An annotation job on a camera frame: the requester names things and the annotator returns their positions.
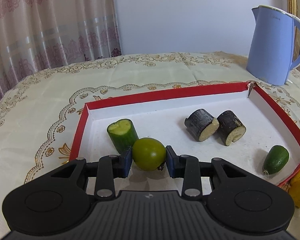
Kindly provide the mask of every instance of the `green tomato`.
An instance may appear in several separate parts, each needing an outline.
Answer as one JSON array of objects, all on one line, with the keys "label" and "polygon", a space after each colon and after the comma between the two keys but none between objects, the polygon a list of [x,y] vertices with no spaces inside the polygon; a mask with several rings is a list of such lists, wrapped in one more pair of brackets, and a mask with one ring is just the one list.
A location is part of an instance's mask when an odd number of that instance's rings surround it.
[{"label": "green tomato", "polygon": [[154,171],[166,159],[166,148],[156,139],[141,138],[133,144],[132,158],[140,169]]}]

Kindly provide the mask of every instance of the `embroidered tablecloth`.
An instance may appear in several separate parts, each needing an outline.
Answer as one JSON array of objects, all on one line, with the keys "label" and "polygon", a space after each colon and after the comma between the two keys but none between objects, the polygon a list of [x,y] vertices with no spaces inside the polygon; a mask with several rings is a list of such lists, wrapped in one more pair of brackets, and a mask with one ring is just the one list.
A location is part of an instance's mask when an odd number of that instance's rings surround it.
[{"label": "embroidered tablecloth", "polygon": [[[247,58],[223,52],[126,55],[46,69],[28,76],[0,101],[1,212],[14,188],[67,162],[84,103],[151,90],[255,80],[300,128],[300,72],[293,84],[271,86],[245,70]],[[166,175],[136,174],[125,189],[169,189]],[[288,231],[300,239],[300,209]]]}]

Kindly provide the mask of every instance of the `white wall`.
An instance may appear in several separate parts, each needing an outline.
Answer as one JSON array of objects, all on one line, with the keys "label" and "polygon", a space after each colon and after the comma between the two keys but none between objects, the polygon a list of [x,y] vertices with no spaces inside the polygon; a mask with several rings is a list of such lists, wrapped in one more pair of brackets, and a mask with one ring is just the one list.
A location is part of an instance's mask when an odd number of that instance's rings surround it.
[{"label": "white wall", "polygon": [[114,0],[123,54],[224,51],[247,55],[251,8],[287,0]]}]

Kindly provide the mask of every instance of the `cut cucumber end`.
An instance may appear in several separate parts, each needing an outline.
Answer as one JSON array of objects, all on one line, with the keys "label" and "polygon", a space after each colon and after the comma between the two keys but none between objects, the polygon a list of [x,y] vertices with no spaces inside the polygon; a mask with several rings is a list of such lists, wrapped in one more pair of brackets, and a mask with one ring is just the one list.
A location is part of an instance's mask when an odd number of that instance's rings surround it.
[{"label": "cut cucumber end", "polygon": [[131,129],[132,122],[129,119],[121,119],[108,126],[109,133],[116,135],[124,135]]}]

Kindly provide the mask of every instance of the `kettle spout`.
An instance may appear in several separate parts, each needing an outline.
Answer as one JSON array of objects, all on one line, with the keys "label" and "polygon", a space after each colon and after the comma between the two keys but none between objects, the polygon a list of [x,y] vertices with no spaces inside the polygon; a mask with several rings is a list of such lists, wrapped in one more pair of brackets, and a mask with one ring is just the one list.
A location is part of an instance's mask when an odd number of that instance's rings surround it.
[{"label": "kettle spout", "polygon": [[253,15],[254,15],[254,19],[257,22],[258,13],[259,13],[259,7],[252,8],[252,12],[253,12]]}]

